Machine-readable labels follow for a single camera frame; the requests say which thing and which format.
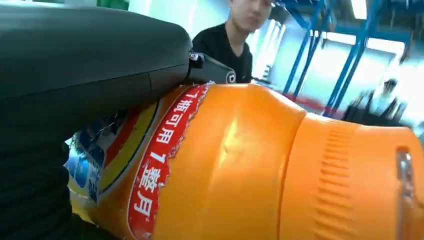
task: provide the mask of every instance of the black shirt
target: black shirt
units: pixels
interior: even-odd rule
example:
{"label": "black shirt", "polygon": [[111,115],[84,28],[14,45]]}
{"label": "black shirt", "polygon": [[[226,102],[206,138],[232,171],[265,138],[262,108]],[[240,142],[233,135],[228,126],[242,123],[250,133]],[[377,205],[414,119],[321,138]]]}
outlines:
{"label": "black shirt", "polygon": [[235,71],[237,83],[250,83],[252,79],[252,54],[247,43],[237,56],[228,40],[225,24],[201,31],[193,39],[193,49],[223,63]]}

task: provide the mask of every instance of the white wall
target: white wall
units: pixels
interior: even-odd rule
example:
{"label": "white wall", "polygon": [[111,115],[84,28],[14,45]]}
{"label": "white wall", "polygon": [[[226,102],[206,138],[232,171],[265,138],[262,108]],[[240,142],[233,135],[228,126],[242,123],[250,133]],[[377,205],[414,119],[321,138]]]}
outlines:
{"label": "white wall", "polygon": [[129,11],[178,24],[191,38],[200,31],[224,23],[229,0],[130,0]]}
{"label": "white wall", "polygon": [[[289,78],[304,34],[304,30],[293,25],[288,25],[284,33],[274,67],[269,75],[272,83],[281,89],[285,87]],[[424,121],[422,108],[424,81],[421,80],[424,75],[424,65],[422,64],[424,63],[424,47],[413,49],[415,54],[411,56],[411,59],[401,65],[397,71],[392,72],[388,67],[395,54],[375,50],[382,49],[382,45],[382,43],[374,41],[372,46],[374,49],[367,48],[365,50],[339,109],[345,110],[361,91],[375,89],[388,76],[388,72],[391,72],[389,75],[398,78],[397,94],[408,102],[402,120],[413,126],[417,125]],[[301,76],[308,47],[309,43],[303,53],[290,92],[294,92]],[[351,47],[350,44],[337,41],[328,41],[324,48],[318,46],[299,95],[316,99],[325,105],[340,76]]]}

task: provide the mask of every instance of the bright light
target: bright light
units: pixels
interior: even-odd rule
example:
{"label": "bright light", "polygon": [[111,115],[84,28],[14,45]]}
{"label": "bright light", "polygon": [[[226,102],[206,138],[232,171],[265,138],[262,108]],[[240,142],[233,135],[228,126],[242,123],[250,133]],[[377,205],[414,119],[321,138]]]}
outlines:
{"label": "bright light", "polygon": [[[315,31],[315,37],[318,37],[318,31]],[[354,45],[356,42],[355,35],[342,34],[337,32],[322,32],[322,38],[328,39],[333,42]],[[377,39],[370,37],[366,45],[369,49],[379,50],[383,52],[393,53],[396,55],[402,55],[405,49],[405,44],[400,41],[391,41],[384,39]]]}
{"label": "bright light", "polygon": [[276,60],[277,53],[278,53],[278,50],[279,50],[279,48],[280,48],[281,41],[282,41],[282,39],[283,39],[283,35],[284,35],[284,32],[285,32],[285,31],[286,31],[286,25],[285,25],[285,24],[283,24],[283,25],[281,26],[281,30],[280,30],[280,32],[279,32],[278,40],[277,40],[277,42],[275,43],[275,49],[273,50],[273,56],[272,56],[272,62],[271,62],[271,64],[272,64],[272,65],[274,65],[274,62],[275,62],[275,60]]}
{"label": "bright light", "polygon": [[355,18],[367,19],[367,0],[351,0]]}
{"label": "bright light", "polygon": [[280,36],[280,32],[282,30],[281,26],[278,24],[279,22],[277,22],[277,26],[274,27],[274,32],[272,33],[272,37],[271,37],[271,41],[270,41],[270,45],[268,46],[267,52],[268,52],[268,56],[267,56],[267,63],[266,65],[273,65],[274,61],[275,61],[275,57],[274,55],[276,55],[276,44],[280,44],[281,40],[279,42],[277,42],[278,37]]}
{"label": "bright light", "polygon": [[270,44],[270,40],[271,40],[272,34],[274,33],[275,27],[277,27],[276,21],[271,20],[269,22],[268,29],[266,30],[265,39],[263,40],[263,43],[261,44],[261,48],[260,48],[260,51],[259,51],[260,54],[257,57],[255,66],[254,66],[253,71],[252,71],[253,77],[262,79],[262,77],[264,75],[265,68],[267,67],[268,45]]}
{"label": "bright light", "polygon": [[193,28],[193,22],[195,20],[195,12],[196,12],[197,4],[198,4],[198,0],[194,0],[188,12],[188,23],[186,28],[186,31],[188,33],[192,33],[192,30],[193,30],[192,28]]}
{"label": "bright light", "polygon": [[256,48],[258,47],[258,38],[259,38],[259,34],[261,33],[261,31],[258,29],[256,31],[254,31],[253,36],[250,35],[250,42],[249,42],[249,47],[250,47],[250,53],[255,56],[256,54]]}
{"label": "bright light", "polygon": [[152,0],[146,0],[146,2],[145,2],[145,9],[144,9],[144,15],[146,15],[146,16],[149,15],[151,6],[152,6]]}

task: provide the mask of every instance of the bottle label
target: bottle label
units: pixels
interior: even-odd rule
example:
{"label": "bottle label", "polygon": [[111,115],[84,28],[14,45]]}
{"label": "bottle label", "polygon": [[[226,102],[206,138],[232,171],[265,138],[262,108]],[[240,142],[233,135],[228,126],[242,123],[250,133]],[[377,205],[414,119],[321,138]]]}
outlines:
{"label": "bottle label", "polygon": [[170,174],[169,161],[184,139],[189,121],[196,114],[208,85],[183,92],[171,105],[154,131],[143,154],[128,203],[128,226],[137,240],[149,239],[155,226],[160,190]]}
{"label": "bottle label", "polygon": [[159,102],[147,108],[135,106],[96,120],[76,133],[65,164],[72,192],[98,204],[137,158],[158,107]]}

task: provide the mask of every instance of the blurred person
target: blurred person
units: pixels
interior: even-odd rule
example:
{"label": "blurred person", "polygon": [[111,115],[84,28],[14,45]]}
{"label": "blurred person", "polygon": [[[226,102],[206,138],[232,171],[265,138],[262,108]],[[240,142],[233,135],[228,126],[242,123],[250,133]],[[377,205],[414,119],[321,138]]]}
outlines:
{"label": "blurred person", "polygon": [[229,19],[201,31],[193,39],[193,49],[232,68],[237,83],[250,83],[253,56],[246,43],[250,33],[268,19],[274,0],[230,0]]}
{"label": "blurred person", "polygon": [[390,78],[384,81],[381,90],[363,92],[355,101],[354,105],[364,108],[367,112],[392,119],[399,108],[400,101],[395,94],[398,81]]}

